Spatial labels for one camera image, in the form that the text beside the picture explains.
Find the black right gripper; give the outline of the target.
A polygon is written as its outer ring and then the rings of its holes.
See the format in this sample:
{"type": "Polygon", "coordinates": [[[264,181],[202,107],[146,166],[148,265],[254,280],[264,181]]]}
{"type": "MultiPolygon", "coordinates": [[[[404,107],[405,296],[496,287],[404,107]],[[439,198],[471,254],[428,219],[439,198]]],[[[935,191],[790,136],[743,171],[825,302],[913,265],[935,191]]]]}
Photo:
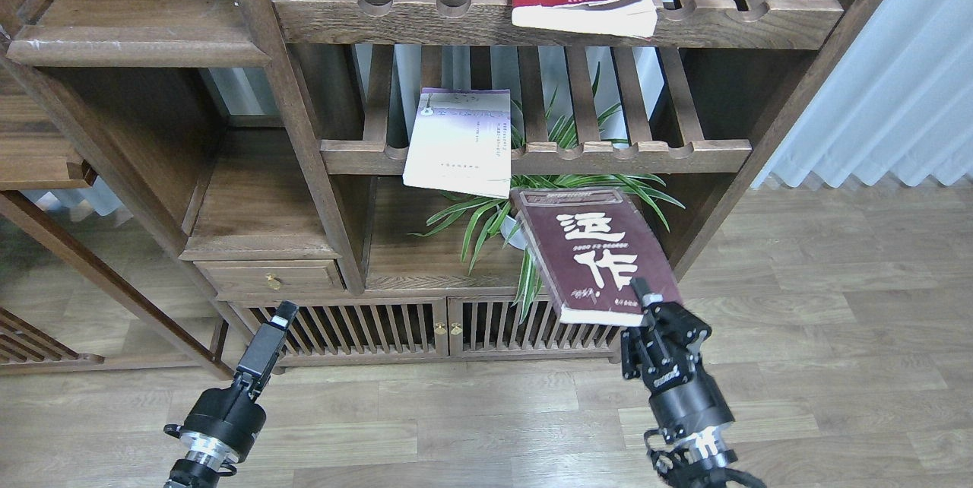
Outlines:
{"type": "Polygon", "coordinates": [[[667,444],[724,446],[721,432],[734,416],[702,364],[701,346],[712,328],[682,305],[664,303],[643,277],[634,277],[630,287],[644,319],[621,335],[623,378],[643,381],[667,444]]]}

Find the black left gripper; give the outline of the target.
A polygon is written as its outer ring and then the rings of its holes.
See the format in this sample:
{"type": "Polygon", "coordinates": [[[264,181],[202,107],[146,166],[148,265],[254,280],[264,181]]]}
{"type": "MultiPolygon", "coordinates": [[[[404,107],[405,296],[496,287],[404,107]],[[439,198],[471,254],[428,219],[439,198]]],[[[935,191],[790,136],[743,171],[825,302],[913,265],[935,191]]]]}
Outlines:
{"type": "Polygon", "coordinates": [[[168,436],[190,440],[218,440],[219,449],[230,463],[246,460],[258,433],[264,428],[267,414],[256,398],[268,381],[277,363],[290,325],[299,306],[282,301],[270,321],[255,333],[236,367],[229,388],[209,388],[202,392],[185,422],[168,423],[163,431],[168,436]]]}

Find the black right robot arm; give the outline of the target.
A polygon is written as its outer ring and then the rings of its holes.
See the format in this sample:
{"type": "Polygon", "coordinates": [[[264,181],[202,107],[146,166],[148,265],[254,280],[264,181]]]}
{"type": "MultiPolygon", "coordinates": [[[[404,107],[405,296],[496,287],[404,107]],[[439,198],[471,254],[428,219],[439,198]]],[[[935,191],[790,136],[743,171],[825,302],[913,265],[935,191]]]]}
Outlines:
{"type": "Polygon", "coordinates": [[[661,436],[671,450],[648,449],[648,457],[672,487],[764,487],[765,482],[730,467],[736,453],[723,442],[734,416],[716,381],[703,368],[701,346],[712,328],[678,302],[667,302],[646,280],[632,281],[643,319],[620,341],[623,378],[641,379],[658,426],[644,439],[661,436]]]}

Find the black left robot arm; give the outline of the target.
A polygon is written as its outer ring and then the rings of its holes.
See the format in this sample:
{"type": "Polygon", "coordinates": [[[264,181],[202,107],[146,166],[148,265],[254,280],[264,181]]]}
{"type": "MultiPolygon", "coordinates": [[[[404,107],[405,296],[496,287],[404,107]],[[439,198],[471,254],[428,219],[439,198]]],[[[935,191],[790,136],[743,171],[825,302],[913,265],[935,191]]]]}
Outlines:
{"type": "Polygon", "coordinates": [[[297,304],[282,301],[241,356],[232,385],[203,391],[183,425],[164,426],[168,436],[190,449],[175,461],[166,487],[215,487],[220,478],[236,473],[234,464],[246,460],[267,419],[257,398],[270,381],[298,311],[297,304]]]}

